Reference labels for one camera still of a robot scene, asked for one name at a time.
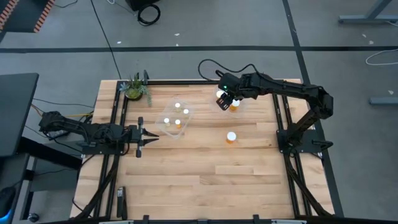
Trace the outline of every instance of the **small plant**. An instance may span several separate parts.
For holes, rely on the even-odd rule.
[[[123,91],[126,97],[129,99],[137,99],[142,95],[147,95],[148,106],[152,106],[152,95],[150,94],[148,87],[146,87],[142,80],[139,79],[139,74],[134,76],[134,79],[130,77],[130,80],[120,85],[120,91]]]

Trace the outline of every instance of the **wood grain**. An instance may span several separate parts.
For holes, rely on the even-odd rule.
[[[116,81],[101,82],[94,123],[109,122],[115,88]],[[126,187],[129,219],[140,220],[143,215],[158,220],[250,219],[253,214],[261,218],[293,217],[284,160],[277,149],[277,123],[271,96],[245,100],[244,116],[234,119],[210,109],[208,99],[214,85],[149,88],[152,107],[147,106],[145,97],[130,102],[126,125],[136,124],[138,117],[143,116],[145,128],[158,134],[160,140],[148,144],[140,159],[134,157],[133,144],[129,154],[120,158],[116,188]],[[159,113],[175,96],[195,109],[193,119],[177,140],[155,126]],[[289,98],[289,104],[294,121],[308,111],[303,100]],[[121,110],[118,111],[117,123]],[[225,141],[229,131],[238,136],[233,144]],[[103,156],[95,156],[80,172],[75,201],[81,207],[90,201],[98,187],[102,159]],[[308,188],[325,209],[333,212],[321,161],[304,154],[302,165]],[[106,192],[102,215],[107,197]],[[298,197],[303,213],[301,194]],[[71,216],[77,213],[73,207]]]

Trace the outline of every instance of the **white cable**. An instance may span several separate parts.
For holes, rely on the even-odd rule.
[[[393,26],[395,26],[395,27],[398,27],[397,24],[393,24],[392,22],[386,22],[386,23],[388,23],[388,24],[390,24],[390,25],[393,25]],[[380,66],[380,65],[398,65],[398,62],[391,62],[391,63],[369,63],[369,62],[368,62],[369,59],[370,59],[370,58],[373,58],[374,56],[377,56],[377,55],[383,54],[383,53],[387,53],[387,52],[395,52],[395,51],[398,51],[398,49],[395,49],[395,50],[383,50],[383,51],[380,51],[380,52],[378,52],[378,53],[376,53],[376,54],[374,54],[374,55],[371,55],[371,56],[369,56],[369,57],[365,60],[366,65],[373,65],[373,66]]]
[[[391,24],[391,25],[393,25],[393,26],[396,26],[396,27],[398,27],[398,25],[397,24],[393,24],[392,22],[387,22],[388,24]]]

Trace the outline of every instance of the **black floor stripe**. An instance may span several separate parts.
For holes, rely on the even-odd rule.
[[[293,46],[189,46],[189,47],[113,47],[113,52],[197,52],[197,51],[231,51],[231,50],[270,50],[294,51]],[[110,52],[107,47],[92,48],[30,48],[0,49],[0,53],[90,53]]]
[[[292,35],[292,40],[293,40],[293,44],[295,47],[295,52],[296,52],[296,56],[297,56],[297,60],[298,60],[298,65],[300,67],[300,71],[302,74],[303,82],[310,84],[310,77],[308,76],[308,71],[307,71],[307,67],[305,66],[304,56],[303,56],[303,52],[302,52],[303,48],[301,48],[301,46],[300,46],[299,37],[297,36],[297,33],[296,33],[296,28],[294,26],[293,15],[290,10],[289,2],[288,2],[288,0],[282,0],[282,2],[284,4],[286,18],[287,18],[287,22],[289,24],[290,33]],[[320,121],[316,122],[315,128],[317,130],[317,133],[318,133],[320,139],[324,140],[325,135],[323,133],[323,128],[321,126]],[[325,169],[325,175],[326,175],[326,179],[328,182],[330,197],[332,200],[333,208],[335,210],[335,214],[339,217],[343,217],[344,216],[343,209],[341,207],[341,201],[340,201],[340,197],[338,195],[338,189],[337,189],[333,169],[331,166],[331,161],[330,161],[328,150],[325,150],[323,152],[323,166]]]
[[[398,46],[364,46],[364,47],[301,47],[301,46],[188,46],[188,47],[115,47],[113,52],[197,52],[197,51],[289,51],[296,52],[356,52],[394,50]],[[27,53],[100,53],[110,52],[107,47],[75,47],[75,48],[3,48],[0,54],[27,54]]]
[[[300,48],[299,37],[297,37],[297,32],[294,26],[294,21],[292,17],[292,12],[290,11],[289,3],[287,0],[283,0],[282,2],[284,3],[286,18],[289,24],[290,34],[292,35],[293,45],[295,47],[295,52],[298,60],[298,65],[300,67],[301,75],[303,77],[303,82],[306,84],[310,84],[310,77],[308,77],[308,72],[305,66],[303,52]]]
[[[398,49],[398,46],[357,46],[357,47],[300,47],[301,51],[341,51],[341,52],[349,52],[349,51],[382,51],[382,50],[395,50]]]

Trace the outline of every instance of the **concrete floor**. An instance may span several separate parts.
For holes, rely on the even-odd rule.
[[[116,1],[126,5],[123,0]],[[59,5],[68,2],[57,0]],[[392,45],[398,49],[398,27],[337,23],[340,14],[363,14],[374,2],[290,0],[301,46]],[[293,46],[284,6],[279,0],[160,1],[162,17],[150,27],[141,27],[134,14],[106,0],[94,3],[112,47]],[[393,1],[387,12],[398,14],[398,1]],[[79,0],[65,9],[55,7],[38,34],[7,33],[0,43],[0,49],[74,47],[107,47],[89,1]],[[398,65],[366,65],[366,57],[374,53],[304,52],[303,55],[311,82],[323,85],[335,98],[335,113],[322,124],[326,139],[335,143],[330,156],[345,216],[398,220],[398,177],[394,172],[398,170],[397,108],[373,107],[367,102],[370,96],[390,96],[389,91],[394,92],[393,96],[398,94]],[[152,79],[199,78],[197,65],[204,58],[213,58],[232,69],[254,63],[274,78],[302,78],[294,51],[115,53],[122,78],[143,69]],[[397,59],[398,52],[394,52],[375,61]],[[59,103],[93,105],[100,80],[118,79],[109,52],[0,54],[0,68],[0,74],[39,73],[35,97]],[[214,70],[212,65],[203,67],[203,73],[209,77]],[[35,104],[44,111],[59,110],[63,114],[89,112],[88,108],[77,106]],[[39,117],[31,111],[27,125],[38,130],[38,122]],[[24,136],[47,143],[28,129]],[[69,136],[65,141],[77,139],[79,136]],[[31,211],[41,215],[40,222],[65,220],[72,205],[76,177],[71,174],[47,178],[67,187],[37,194]]]

